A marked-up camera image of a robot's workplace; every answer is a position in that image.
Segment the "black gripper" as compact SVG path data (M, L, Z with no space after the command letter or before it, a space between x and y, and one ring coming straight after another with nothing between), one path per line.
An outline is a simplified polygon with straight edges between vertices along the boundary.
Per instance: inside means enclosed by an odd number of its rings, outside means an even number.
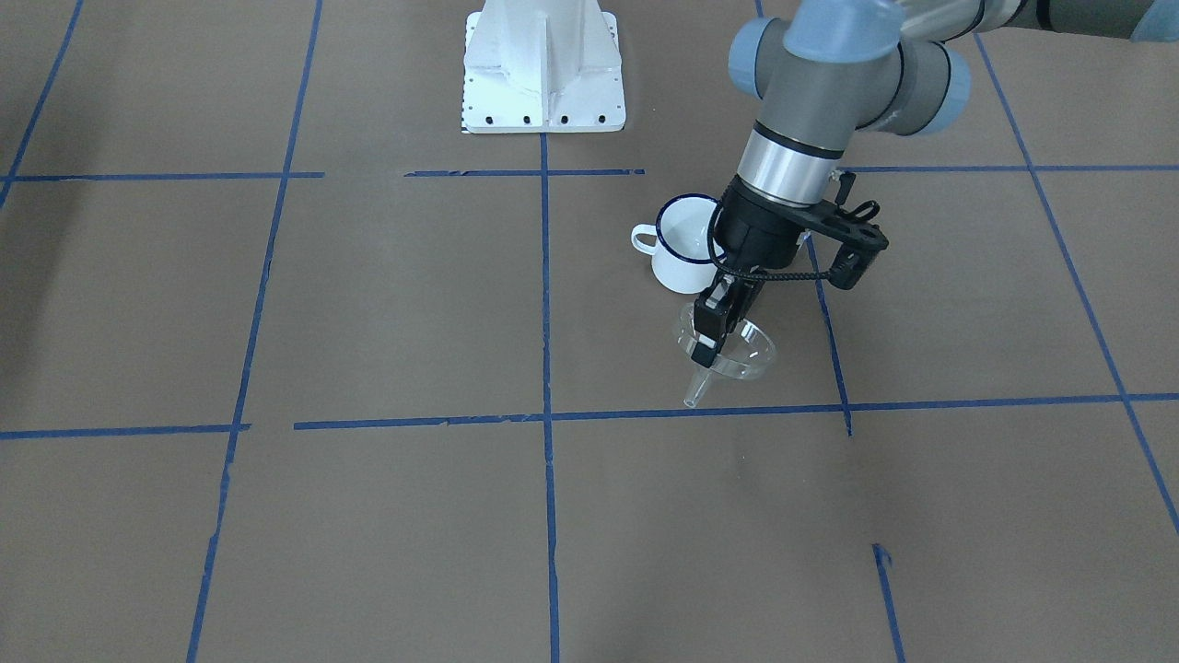
M769 201L745 180L730 180L711 227L724 252L718 276L692 303L694 365L714 365L764 285L811 278L811 273L784 273L799 252L801 227L792 214L793 206Z

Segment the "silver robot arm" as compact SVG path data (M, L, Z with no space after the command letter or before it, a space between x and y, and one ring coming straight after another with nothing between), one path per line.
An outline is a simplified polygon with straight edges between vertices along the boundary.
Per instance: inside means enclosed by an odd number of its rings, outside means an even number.
M1174 1L803 1L760 17L729 51L736 88L760 101L740 164L707 224L716 267L694 298L691 357L714 368L771 282L849 290L888 242L870 201L847 210L839 171L852 134L933 134L970 96L968 63L948 47L1001 27L1174 42Z

